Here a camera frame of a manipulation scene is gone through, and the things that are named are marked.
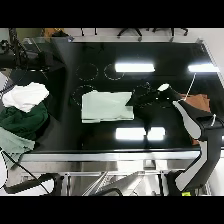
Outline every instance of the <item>white cloth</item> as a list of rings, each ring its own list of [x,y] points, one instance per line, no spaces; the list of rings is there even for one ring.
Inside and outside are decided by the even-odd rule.
[[[45,85],[31,82],[28,86],[15,86],[2,97],[5,107],[16,107],[26,113],[49,95]]]
[[[131,92],[92,91],[82,96],[82,122],[133,120],[132,106],[125,106],[131,98]]]

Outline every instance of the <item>white floor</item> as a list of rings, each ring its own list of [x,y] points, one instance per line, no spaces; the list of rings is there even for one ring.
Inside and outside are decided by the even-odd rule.
[[[119,28],[97,28],[99,36],[116,36],[119,33]],[[0,28],[0,40],[3,39],[4,33],[3,28]],[[80,28],[65,28],[65,32],[72,36],[81,36]],[[143,36],[171,36],[170,29],[161,29],[156,33],[152,32],[152,28],[146,31],[145,28],[141,29]],[[85,36],[94,35],[94,28],[84,28]],[[176,28],[175,35],[183,35],[184,31]],[[125,36],[137,36],[136,32],[129,29]],[[209,46],[210,52],[214,57],[214,60],[219,67],[222,74],[224,74],[224,29],[223,28],[189,28],[189,33],[186,38],[197,38],[201,37],[205,40]],[[63,172],[71,171],[72,163],[23,163],[31,172]],[[224,195],[224,159],[221,159],[217,165],[215,171],[210,178],[210,184],[212,186],[212,192],[214,195]],[[20,168],[9,172],[8,186],[18,183],[20,180]]]

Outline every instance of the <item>mint green cloth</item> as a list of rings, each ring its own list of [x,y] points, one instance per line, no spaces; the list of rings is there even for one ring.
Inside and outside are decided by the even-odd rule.
[[[33,150],[34,145],[34,141],[21,138],[0,127],[0,147],[6,151],[16,162],[18,162],[20,156],[23,153]],[[7,168],[11,169],[14,163],[11,162],[11,160],[9,160],[8,157],[4,154],[3,156]]]
[[[16,107],[7,107],[0,114],[0,127],[19,137],[35,140],[35,132],[47,118],[48,113],[43,102],[33,107],[28,113]]]

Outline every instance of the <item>floor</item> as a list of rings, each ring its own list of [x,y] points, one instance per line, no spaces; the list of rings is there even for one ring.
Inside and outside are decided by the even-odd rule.
[[[100,36],[115,36],[119,33],[119,28],[97,28],[97,33]],[[80,28],[65,28],[65,32],[72,36],[81,36]],[[146,31],[146,28],[142,28],[141,32],[143,36],[165,36],[170,38],[171,31],[170,29],[160,29],[156,33],[152,32],[152,28],[149,31]],[[86,36],[94,35],[94,28],[84,28],[84,34]],[[183,35],[184,31],[176,28],[175,35]],[[136,36],[134,30],[129,29],[125,36]],[[189,28],[189,33],[186,38],[197,39],[201,37],[205,40],[209,49],[214,57],[214,60],[219,67],[222,74],[224,74],[224,29],[223,28]],[[7,39],[7,30],[5,28],[0,28],[0,40]],[[3,81],[0,79],[0,89],[3,87]],[[190,161],[158,161],[157,166],[160,168],[163,167],[174,167],[174,168],[185,168]],[[29,169],[31,172],[65,172],[65,171],[77,171],[77,163],[71,162],[23,162],[23,166]],[[212,193],[214,195],[224,195],[224,174],[222,172],[224,168],[224,159],[221,159],[216,169],[214,170],[211,178],[210,184],[212,188]],[[19,183],[21,180],[21,169],[16,168],[9,171],[9,178],[7,185],[11,186],[13,184]]]

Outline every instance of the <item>brown object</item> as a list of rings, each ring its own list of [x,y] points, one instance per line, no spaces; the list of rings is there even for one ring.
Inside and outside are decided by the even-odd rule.
[[[51,37],[53,33],[58,32],[60,30],[64,32],[64,28],[44,28],[44,36]]]
[[[189,103],[191,106],[196,107],[200,110],[205,110],[208,112],[210,111],[209,108],[209,101],[210,99],[207,98],[207,95],[198,94],[198,95],[188,95],[186,102]],[[198,145],[198,141],[192,138],[192,145]]]

